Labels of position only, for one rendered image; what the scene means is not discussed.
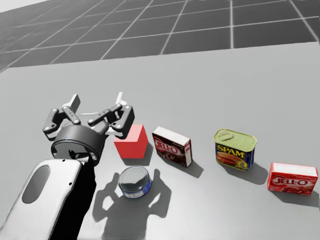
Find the blue flat can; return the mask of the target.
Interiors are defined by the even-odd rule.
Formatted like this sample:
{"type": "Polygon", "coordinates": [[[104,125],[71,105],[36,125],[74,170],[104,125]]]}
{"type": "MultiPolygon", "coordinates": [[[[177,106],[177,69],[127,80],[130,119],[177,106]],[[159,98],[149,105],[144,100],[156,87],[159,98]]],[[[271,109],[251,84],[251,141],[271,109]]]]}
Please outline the blue flat can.
{"type": "Polygon", "coordinates": [[[138,199],[147,194],[152,180],[143,166],[134,165],[126,168],[118,178],[118,186],[123,195],[129,199],[138,199]]]}

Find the pink cube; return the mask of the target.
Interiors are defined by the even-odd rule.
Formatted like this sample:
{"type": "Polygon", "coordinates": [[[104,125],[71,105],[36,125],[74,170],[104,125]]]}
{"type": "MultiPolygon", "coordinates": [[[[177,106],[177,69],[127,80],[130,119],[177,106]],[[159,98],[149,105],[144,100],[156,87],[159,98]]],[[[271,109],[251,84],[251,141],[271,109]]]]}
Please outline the pink cube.
{"type": "Polygon", "coordinates": [[[148,145],[148,137],[143,124],[133,124],[126,139],[115,138],[113,141],[122,159],[142,159],[148,145]]]}

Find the brown and white carton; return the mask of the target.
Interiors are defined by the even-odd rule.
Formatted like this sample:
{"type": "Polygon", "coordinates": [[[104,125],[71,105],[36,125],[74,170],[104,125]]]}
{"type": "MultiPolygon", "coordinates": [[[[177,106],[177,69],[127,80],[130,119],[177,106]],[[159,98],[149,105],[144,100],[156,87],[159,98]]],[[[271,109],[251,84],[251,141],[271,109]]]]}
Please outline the brown and white carton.
{"type": "Polygon", "coordinates": [[[188,168],[193,161],[191,139],[158,126],[153,132],[154,146],[159,156],[188,168]]]}

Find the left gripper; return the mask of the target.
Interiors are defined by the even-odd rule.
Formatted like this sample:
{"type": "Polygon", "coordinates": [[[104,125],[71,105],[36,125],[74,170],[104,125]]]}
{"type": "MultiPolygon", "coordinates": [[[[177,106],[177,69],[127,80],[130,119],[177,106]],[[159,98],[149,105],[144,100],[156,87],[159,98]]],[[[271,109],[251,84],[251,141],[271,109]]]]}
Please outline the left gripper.
{"type": "Polygon", "coordinates": [[[133,107],[122,97],[123,92],[119,92],[115,105],[98,113],[82,113],[77,116],[81,103],[78,94],[74,94],[61,108],[53,108],[42,129],[48,140],[54,140],[51,145],[52,156],[55,159],[81,162],[91,158],[93,165],[97,166],[107,136],[124,140],[135,119],[133,107]],[[64,119],[69,122],[60,128],[64,119]]]}

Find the green and blue rectangular can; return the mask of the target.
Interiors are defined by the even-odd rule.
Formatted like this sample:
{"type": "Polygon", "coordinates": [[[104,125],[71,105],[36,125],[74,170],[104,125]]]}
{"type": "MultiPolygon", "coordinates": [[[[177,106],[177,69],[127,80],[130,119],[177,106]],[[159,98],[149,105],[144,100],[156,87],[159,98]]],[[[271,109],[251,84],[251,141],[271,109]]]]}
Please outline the green and blue rectangular can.
{"type": "Polygon", "coordinates": [[[254,163],[257,139],[253,135],[227,128],[219,129],[213,137],[216,161],[240,171],[249,171],[254,163]]]}

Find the red and white carton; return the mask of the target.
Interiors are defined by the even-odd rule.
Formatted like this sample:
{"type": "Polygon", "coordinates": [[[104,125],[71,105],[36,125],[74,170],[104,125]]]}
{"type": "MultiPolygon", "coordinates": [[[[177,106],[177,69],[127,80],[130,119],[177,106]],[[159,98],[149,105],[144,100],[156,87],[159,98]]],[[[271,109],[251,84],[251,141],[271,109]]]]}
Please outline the red and white carton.
{"type": "Polygon", "coordinates": [[[314,166],[272,162],[267,189],[272,192],[310,196],[318,178],[318,171],[314,166]]]}

